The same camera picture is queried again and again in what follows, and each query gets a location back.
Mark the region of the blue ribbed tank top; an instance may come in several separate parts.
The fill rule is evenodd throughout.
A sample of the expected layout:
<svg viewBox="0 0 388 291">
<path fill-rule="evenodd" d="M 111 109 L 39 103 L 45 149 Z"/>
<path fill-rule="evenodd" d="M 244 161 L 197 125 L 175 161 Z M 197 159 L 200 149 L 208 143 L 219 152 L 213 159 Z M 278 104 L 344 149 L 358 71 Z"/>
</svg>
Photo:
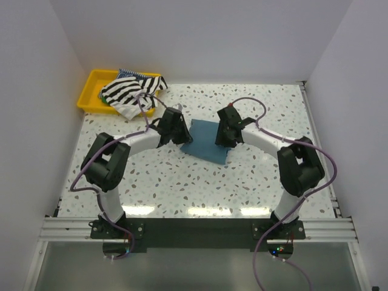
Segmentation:
<svg viewBox="0 0 388 291">
<path fill-rule="evenodd" d="M 182 145 L 180 150 L 195 158 L 224 165 L 230 148 L 215 144 L 217 131 L 217 122 L 192 119 L 189 133 L 193 141 Z"/>
</svg>

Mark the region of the black white striped tank top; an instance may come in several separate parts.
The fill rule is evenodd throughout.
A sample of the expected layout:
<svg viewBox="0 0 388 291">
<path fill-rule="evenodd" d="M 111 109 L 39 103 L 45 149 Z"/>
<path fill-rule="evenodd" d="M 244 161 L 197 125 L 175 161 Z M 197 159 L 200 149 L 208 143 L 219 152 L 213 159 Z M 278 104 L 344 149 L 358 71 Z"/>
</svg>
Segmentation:
<svg viewBox="0 0 388 291">
<path fill-rule="evenodd" d="M 158 90 L 168 88 L 162 76 L 137 81 L 135 77 L 115 79 L 101 89 L 107 102 L 128 120 L 154 108 Z"/>
</svg>

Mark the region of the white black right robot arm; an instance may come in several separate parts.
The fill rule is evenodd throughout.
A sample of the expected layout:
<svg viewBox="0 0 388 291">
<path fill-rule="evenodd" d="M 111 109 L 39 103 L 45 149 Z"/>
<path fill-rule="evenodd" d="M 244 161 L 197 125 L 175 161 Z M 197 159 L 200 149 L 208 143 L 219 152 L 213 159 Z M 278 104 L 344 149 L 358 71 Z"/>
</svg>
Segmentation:
<svg viewBox="0 0 388 291">
<path fill-rule="evenodd" d="M 237 144 L 247 144 L 277 159 L 283 194 L 271 213 L 270 231 L 273 236 L 284 238 L 299 218 L 303 198 L 325 177 L 316 147 L 305 136 L 300 139 L 282 136 L 258 126 L 253 118 L 243 119 L 232 104 L 217 114 L 216 145 L 234 148 Z"/>
</svg>

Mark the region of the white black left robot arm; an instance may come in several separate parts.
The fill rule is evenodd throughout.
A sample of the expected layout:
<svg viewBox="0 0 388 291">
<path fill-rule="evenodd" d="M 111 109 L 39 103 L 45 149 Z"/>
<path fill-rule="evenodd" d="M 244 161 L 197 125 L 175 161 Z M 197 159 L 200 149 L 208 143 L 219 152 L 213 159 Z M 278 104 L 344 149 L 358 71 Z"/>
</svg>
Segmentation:
<svg viewBox="0 0 388 291">
<path fill-rule="evenodd" d="M 166 108 L 163 116 L 143 132 L 120 138 L 107 133 L 97 135 L 81 164 L 81 175 L 91 184 L 87 189 L 96 193 L 100 208 L 98 219 L 89 223 L 92 239 L 120 239 L 134 234 L 119 197 L 119 184 L 128 158 L 170 142 L 176 145 L 192 142 L 182 112 L 173 107 Z"/>
</svg>

